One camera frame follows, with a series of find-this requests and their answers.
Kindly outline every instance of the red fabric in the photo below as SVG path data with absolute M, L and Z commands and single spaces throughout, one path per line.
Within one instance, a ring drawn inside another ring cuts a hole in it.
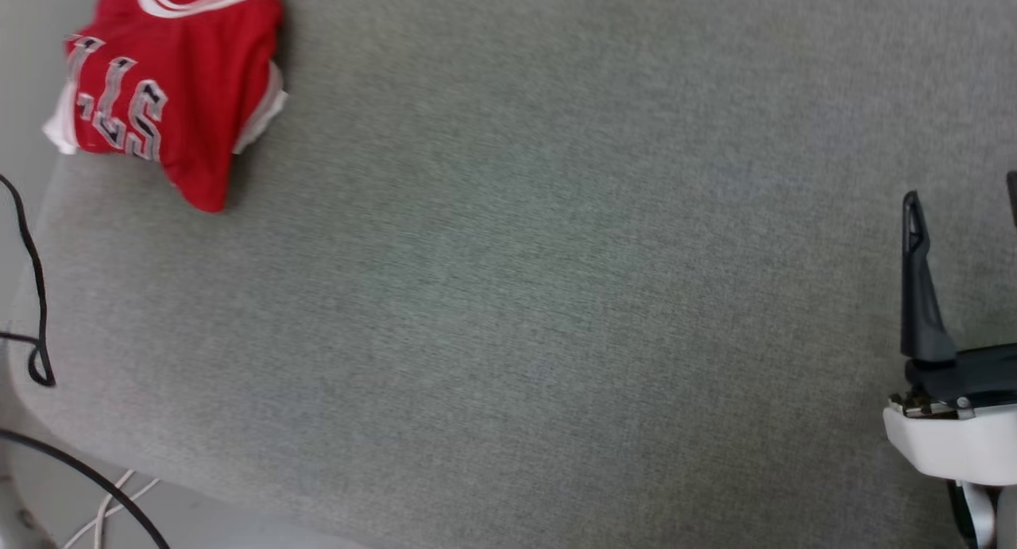
M 166 176 L 194 207 L 220 211 L 234 143 L 265 93 L 281 20 L 280 0 L 245 0 L 177 19 L 145 13 L 138 0 L 100 0 L 94 23 L 65 46 L 72 64 L 81 39 L 104 43 L 84 58 L 74 101 L 79 103 L 80 94 L 85 94 L 99 110 L 111 63 L 121 57 L 133 60 L 136 64 L 124 71 L 120 81 L 111 117 L 123 122 L 127 133 L 144 140 L 142 130 L 130 122 L 132 112 L 137 117 L 137 107 L 131 111 L 132 97 L 139 82 L 156 81 L 165 94 L 156 125 L 158 159 Z M 81 149 L 131 154 L 129 144 L 117 147 L 116 137 L 111 142 L 103 136 L 95 118 L 83 118 L 83 107 L 75 107 L 73 114 Z

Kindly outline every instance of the robotic arm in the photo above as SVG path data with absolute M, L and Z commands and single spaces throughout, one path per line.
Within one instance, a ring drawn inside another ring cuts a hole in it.
M 1017 221 L 1017 173 L 1007 175 Z M 947 482 L 971 548 L 1017 549 L 1017 344 L 957 351 L 929 270 L 918 193 L 904 195 L 900 351 L 910 390 L 883 411 L 887 437 Z

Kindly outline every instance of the thin black cord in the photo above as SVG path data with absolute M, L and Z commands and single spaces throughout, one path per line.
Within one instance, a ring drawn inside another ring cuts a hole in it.
M 14 200 L 14 209 L 17 211 L 17 230 L 21 234 L 21 242 L 25 251 L 28 251 L 28 258 L 32 259 L 32 270 L 36 277 L 36 293 L 39 295 L 39 337 L 25 337 L 14 334 L 14 332 L 0 331 L 0 339 L 15 340 L 18 343 L 32 344 L 32 354 L 28 355 L 28 376 L 42 386 L 56 386 L 57 379 L 53 375 L 53 365 L 50 363 L 50 351 L 46 346 L 46 319 L 49 314 L 46 305 L 46 282 L 43 280 L 43 262 L 39 258 L 39 249 L 36 249 L 36 242 L 32 241 L 32 234 L 28 231 L 28 219 L 24 216 L 24 201 L 21 201 L 21 194 L 17 193 L 17 188 L 10 183 L 6 177 L 0 173 L 0 184 L 4 184 L 10 191 L 10 197 Z M 43 363 L 43 372 L 39 372 L 40 358 Z
M 159 549 L 170 549 L 166 540 L 163 539 L 163 535 L 159 533 L 158 529 L 156 529 L 155 524 L 153 524 L 152 521 L 148 520 L 148 516 L 145 515 L 144 512 L 142 512 L 141 509 L 130 500 L 130 497 L 128 497 L 126 493 L 121 491 L 120 488 L 115 486 L 112 482 L 103 477 L 102 474 L 89 468 L 79 459 L 76 459 L 73 455 L 70 455 L 69 453 L 55 448 L 47 443 L 18 434 L 17 432 L 11 432 L 10 430 L 0 430 L 0 439 L 8 440 L 14 442 L 15 444 L 21 444 L 22 446 L 45 453 L 54 460 L 65 463 L 82 476 L 95 481 L 103 489 L 109 492 L 114 499 L 119 501 L 120 504 L 124 506 L 124 509 L 127 509 L 131 515 L 134 515 L 137 523 L 144 528 L 144 531 L 148 532 L 149 536 L 152 536 L 153 541 L 156 542 L 156 547 L 159 547 Z

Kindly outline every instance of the white cord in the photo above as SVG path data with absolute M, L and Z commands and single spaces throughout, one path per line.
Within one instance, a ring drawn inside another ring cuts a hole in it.
M 120 481 L 117 482 L 117 487 L 123 486 L 123 484 L 127 483 L 127 480 L 129 480 L 130 477 L 133 476 L 133 475 L 134 475 L 134 472 L 127 472 L 126 474 L 124 474 L 124 476 L 122 478 L 120 478 Z M 158 479 L 149 481 L 148 485 L 146 485 L 143 488 L 141 488 L 141 490 L 138 491 L 137 493 L 135 493 L 134 495 L 131 495 L 130 500 L 131 501 L 137 501 L 137 498 L 139 498 L 142 495 L 148 493 L 148 490 L 151 490 L 152 488 L 156 487 L 156 484 L 158 484 L 158 483 L 159 483 Z M 107 496 L 106 499 L 103 500 L 103 504 L 102 504 L 103 511 L 100 512 L 99 515 L 97 515 L 95 520 L 88 522 L 87 524 L 85 524 L 84 527 L 80 528 L 80 530 L 76 534 L 74 534 L 72 538 L 70 538 L 70 541 L 68 541 L 68 542 L 66 542 L 66 543 L 63 544 L 63 546 L 62 546 L 61 549 L 70 549 L 70 547 L 73 546 L 75 543 L 77 543 L 78 539 L 81 539 L 82 537 L 84 537 L 84 534 L 88 533 L 88 530 L 91 530 L 92 528 L 96 528 L 97 532 L 99 532 L 99 535 L 98 535 L 98 538 L 97 538 L 98 539 L 98 541 L 97 541 L 98 545 L 96 547 L 98 547 L 98 548 L 101 549 L 101 547 L 102 547 L 102 533 L 101 533 L 102 532 L 102 526 L 100 524 L 102 524 L 105 521 L 106 517 L 109 517 L 110 515 L 116 514 L 116 513 L 120 512 L 121 510 L 123 510 L 123 508 L 124 508 L 123 505 L 117 505 L 117 506 L 113 507 L 112 509 L 110 509 L 109 511 L 107 511 L 106 507 L 109 506 L 111 499 L 112 499 L 112 496 Z

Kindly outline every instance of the folded clothing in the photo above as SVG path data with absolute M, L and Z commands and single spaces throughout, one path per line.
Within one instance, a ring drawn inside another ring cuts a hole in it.
M 65 155 L 163 164 L 191 204 L 220 211 L 232 155 L 286 101 L 273 63 L 282 0 L 100 0 L 67 39 L 67 82 L 43 130 Z

